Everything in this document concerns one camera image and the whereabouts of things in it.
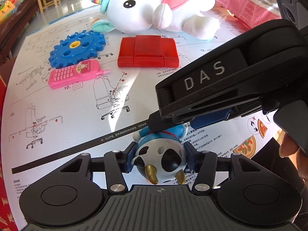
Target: floor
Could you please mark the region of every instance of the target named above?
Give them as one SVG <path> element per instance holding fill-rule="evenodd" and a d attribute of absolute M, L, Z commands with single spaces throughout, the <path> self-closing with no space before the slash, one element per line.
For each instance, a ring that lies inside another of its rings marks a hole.
<path fill-rule="evenodd" d="M 61 3 L 58 7 L 51 6 L 48 9 L 45 9 L 43 14 L 38 12 L 37 15 L 29 22 L 29 26 L 24 30 L 24 32 L 15 42 L 15 45 L 12 48 L 12 56 L 16 57 L 18 55 L 18 52 L 26 36 L 30 35 L 31 32 L 44 27 L 51 21 L 56 20 L 64 15 L 68 15 L 80 9 L 88 8 L 94 5 L 95 4 L 89 0 L 61 0 Z"/>

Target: pink plastic bag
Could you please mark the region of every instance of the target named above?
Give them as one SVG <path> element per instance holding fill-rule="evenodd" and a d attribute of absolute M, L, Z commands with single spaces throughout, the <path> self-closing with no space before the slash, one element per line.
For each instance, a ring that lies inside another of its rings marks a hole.
<path fill-rule="evenodd" d="M 276 0 L 216 0 L 216 4 L 228 9 L 250 28 L 281 18 Z"/>

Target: gold horn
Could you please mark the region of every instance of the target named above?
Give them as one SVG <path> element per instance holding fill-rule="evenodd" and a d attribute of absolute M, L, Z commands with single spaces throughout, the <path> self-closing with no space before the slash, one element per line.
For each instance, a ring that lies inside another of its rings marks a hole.
<path fill-rule="evenodd" d="M 154 185 L 158 183 L 158 179 L 156 176 L 157 170 L 156 167 L 153 165 L 146 165 L 145 168 L 145 175 L 147 176 L 147 179 Z"/>
<path fill-rule="evenodd" d="M 186 182 L 186 177 L 182 169 L 177 172 L 177 174 L 175 175 L 175 178 L 177 179 L 178 185 L 183 185 Z"/>

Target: red box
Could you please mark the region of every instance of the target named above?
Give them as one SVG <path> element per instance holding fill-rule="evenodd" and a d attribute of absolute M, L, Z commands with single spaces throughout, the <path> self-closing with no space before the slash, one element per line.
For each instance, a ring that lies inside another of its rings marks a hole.
<path fill-rule="evenodd" d="M 123 37 L 118 57 L 118 67 L 133 67 L 134 64 L 134 37 Z"/>
<path fill-rule="evenodd" d="M 124 37 L 118 67 L 178 68 L 179 57 L 175 41 L 172 38 L 150 35 Z"/>

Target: instruction sheet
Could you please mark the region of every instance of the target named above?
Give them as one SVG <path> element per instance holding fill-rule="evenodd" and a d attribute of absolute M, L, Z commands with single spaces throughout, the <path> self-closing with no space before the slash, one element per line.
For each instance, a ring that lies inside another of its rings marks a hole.
<path fill-rule="evenodd" d="M 173 38 L 180 69 L 247 30 L 223 8 L 205 14 L 221 21 L 211 41 L 155 28 L 140 34 Z M 27 224 L 18 203 L 23 190 L 80 153 L 101 157 L 114 149 L 124 150 L 133 140 L 132 133 L 145 127 L 149 115 L 158 110 L 155 85 L 178 70 L 118 68 L 121 39 L 134 35 L 114 30 L 105 34 L 106 45 L 96 58 L 109 74 L 52 90 L 48 85 L 53 70 L 50 51 L 67 35 L 88 31 L 93 21 L 103 18 L 99 6 L 65 17 L 29 35 L 16 59 L 3 108 L 0 177 L 8 196 L 4 204 L 10 204 L 11 221 L 19 229 Z M 230 157 L 232 152 L 252 157 L 278 130 L 272 116 L 257 112 L 198 130 L 189 128 L 183 141 L 221 157 Z M 192 185 L 195 177 L 187 174 L 187 183 Z M 136 168 L 124 178 L 128 187 L 148 184 Z M 218 172 L 215 183 L 226 178 L 226 172 Z M 104 173 L 95 173 L 93 181 L 106 186 Z"/>

